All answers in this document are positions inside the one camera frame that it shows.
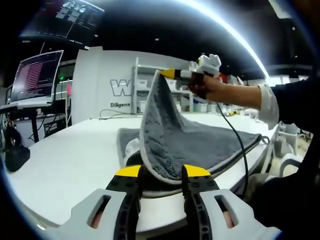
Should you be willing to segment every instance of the table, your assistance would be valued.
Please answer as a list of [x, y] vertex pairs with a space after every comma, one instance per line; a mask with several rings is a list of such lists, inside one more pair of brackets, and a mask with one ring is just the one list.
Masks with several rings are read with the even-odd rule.
[[[222, 116], [186, 113], [184, 116], [202, 124], [229, 128]], [[71, 209], [96, 189], [105, 189], [120, 168], [117, 150], [119, 128], [139, 128], [141, 116], [91, 119], [53, 134], [30, 149], [31, 158], [14, 173], [7, 173], [13, 192], [41, 220], [51, 226], [66, 222]], [[228, 118], [236, 130], [261, 133], [270, 139], [276, 127], [268, 130], [248, 116]], [[260, 143], [247, 154], [249, 172], [259, 164], [267, 149]], [[221, 189], [234, 189], [245, 176], [243, 158], [215, 180]], [[182, 193], [141, 199], [137, 233], [154, 231], [181, 223], [186, 215]]]

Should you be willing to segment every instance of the ceiling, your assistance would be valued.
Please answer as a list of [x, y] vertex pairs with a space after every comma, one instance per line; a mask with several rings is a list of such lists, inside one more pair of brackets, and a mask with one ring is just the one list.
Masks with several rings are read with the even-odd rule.
[[[247, 49], [210, 16], [184, 3], [190, 0], [87, 0], [105, 9], [91, 46], [104, 50], [141, 51], [196, 61], [202, 54], [217, 54], [221, 72], [244, 80], [264, 74]], [[8, 29], [2, 50], [1, 76], [5, 86], [13, 82], [19, 61], [39, 54], [43, 41], [22, 43], [16, 36], [40, 7], [40, 1], [22, 1], [24, 14]], [[289, 19], [279, 19], [268, 0], [202, 0], [205, 6], [241, 35], [270, 75], [305, 75], [312, 54], [299, 29]], [[47, 41], [43, 51], [64, 49], [63, 61], [76, 59], [78, 50], [63, 42]]]

